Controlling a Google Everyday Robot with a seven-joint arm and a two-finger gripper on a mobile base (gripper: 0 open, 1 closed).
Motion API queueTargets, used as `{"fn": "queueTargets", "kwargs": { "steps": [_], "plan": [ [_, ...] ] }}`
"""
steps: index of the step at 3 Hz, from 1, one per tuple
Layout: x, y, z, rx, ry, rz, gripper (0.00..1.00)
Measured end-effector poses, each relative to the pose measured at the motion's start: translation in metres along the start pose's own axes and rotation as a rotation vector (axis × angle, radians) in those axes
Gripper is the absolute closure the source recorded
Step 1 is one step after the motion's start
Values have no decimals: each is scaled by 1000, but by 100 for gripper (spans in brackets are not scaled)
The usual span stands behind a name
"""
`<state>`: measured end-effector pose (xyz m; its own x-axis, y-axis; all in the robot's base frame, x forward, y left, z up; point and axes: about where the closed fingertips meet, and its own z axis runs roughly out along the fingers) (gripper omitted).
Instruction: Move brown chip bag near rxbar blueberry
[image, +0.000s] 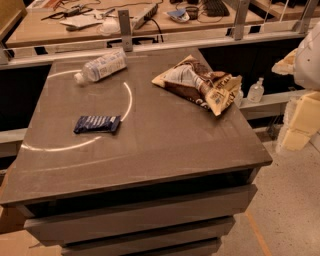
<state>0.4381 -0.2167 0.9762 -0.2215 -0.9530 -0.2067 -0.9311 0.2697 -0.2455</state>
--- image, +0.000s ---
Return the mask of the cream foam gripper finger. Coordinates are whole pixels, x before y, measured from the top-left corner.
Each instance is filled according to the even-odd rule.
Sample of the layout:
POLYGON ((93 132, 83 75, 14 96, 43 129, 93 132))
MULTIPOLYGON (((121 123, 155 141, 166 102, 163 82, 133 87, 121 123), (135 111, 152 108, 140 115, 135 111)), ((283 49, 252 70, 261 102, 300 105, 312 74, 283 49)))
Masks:
POLYGON ((320 92, 291 97, 286 105, 277 152, 300 151, 320 131, 320 92))
POLYGON ((292 50, 283 59, 276 62, 271 71, 279 75, 292 75, 294 73, 294 63, 297 50, 292 50))

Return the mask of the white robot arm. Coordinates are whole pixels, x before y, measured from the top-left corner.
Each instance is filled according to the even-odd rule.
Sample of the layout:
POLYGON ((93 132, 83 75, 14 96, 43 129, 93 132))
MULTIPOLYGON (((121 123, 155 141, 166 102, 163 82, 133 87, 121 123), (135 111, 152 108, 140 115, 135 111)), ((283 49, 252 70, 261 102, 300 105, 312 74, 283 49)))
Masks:
POLYGON ((272 72, 292 75, 307 90, 287 103, 278 137, 279 150, 299 151, 320 130, 320 22, 296 49, 274 64, 272 72))

